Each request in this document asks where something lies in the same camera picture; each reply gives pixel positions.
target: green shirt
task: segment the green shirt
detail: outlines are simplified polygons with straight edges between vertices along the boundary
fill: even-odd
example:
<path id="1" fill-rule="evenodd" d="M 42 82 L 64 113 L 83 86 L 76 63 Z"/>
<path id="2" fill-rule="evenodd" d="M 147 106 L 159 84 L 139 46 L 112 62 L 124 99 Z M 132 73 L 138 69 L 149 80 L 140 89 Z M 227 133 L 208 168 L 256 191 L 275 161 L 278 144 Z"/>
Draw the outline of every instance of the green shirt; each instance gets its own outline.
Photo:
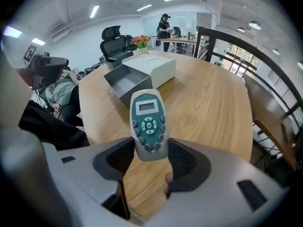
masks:
<path id="1" fill-rule="evenodd" d="M 69 70 L 63 70 L 59 81 L 46 88 L 45 95 L 50 105 L 58 103 L 64 106 L 69 103 L 71 92 L 76 86 L 70 79 L 69 73 Z"/>

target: remote control screen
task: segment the remote control screen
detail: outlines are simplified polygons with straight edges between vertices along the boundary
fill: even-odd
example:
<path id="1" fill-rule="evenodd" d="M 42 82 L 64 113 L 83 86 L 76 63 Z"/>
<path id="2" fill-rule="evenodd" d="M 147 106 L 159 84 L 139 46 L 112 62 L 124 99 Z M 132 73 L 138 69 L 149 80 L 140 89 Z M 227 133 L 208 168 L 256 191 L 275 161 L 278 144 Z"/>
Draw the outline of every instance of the remote control screen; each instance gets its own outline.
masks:
<path id="1" fill-rule="evenodd" d="M 155 104 L 154 103 L 139 105 L 139 110 L 140 111 L 150 110 L 150 109 L 154 109 L 154 108 L 155 108 Z"/>

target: remote control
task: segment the remote control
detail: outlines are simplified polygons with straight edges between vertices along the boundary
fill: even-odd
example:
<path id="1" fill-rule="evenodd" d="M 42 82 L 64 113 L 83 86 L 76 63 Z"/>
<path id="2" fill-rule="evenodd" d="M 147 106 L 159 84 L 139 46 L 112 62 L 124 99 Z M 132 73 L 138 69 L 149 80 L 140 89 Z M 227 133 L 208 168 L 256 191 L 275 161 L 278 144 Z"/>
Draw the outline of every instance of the remote control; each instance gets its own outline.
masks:
<path id="1" fill-rule="evenodd" d="M 156 89 L 134 92 L 129 118 L 139 159 L 153 161 L 167 157 L 169 129 L 160 93 Z"/>

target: flower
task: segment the flower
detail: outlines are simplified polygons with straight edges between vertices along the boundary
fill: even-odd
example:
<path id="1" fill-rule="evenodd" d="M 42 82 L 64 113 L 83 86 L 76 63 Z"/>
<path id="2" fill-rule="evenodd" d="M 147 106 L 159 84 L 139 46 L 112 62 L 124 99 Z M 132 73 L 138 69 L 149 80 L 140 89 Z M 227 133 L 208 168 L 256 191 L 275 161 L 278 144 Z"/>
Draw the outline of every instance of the flower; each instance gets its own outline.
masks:
<path id="1" fill-rule="evenodd" d="M 135 44 L 138 46 L 139 49 L 145 48 L 148 41 L 150 41 L 151 38 L 146 35 L 140 35 L 133 38 L 131 44 Z"/>

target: gray box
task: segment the gray box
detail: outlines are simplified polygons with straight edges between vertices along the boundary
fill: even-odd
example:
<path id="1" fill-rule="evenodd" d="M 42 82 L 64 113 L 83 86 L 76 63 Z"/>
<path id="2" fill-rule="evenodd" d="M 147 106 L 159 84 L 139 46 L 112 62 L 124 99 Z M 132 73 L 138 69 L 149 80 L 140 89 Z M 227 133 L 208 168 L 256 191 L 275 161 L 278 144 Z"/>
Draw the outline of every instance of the gray box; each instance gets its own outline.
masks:
<path id="1" fill-rule="evenodd" d="M 152 79 L 149 75 L 120 65 L 104 75 L 115 94 L 122 103 L 130 108 L 132 94 L 143 89 L 152 89 Z"/>

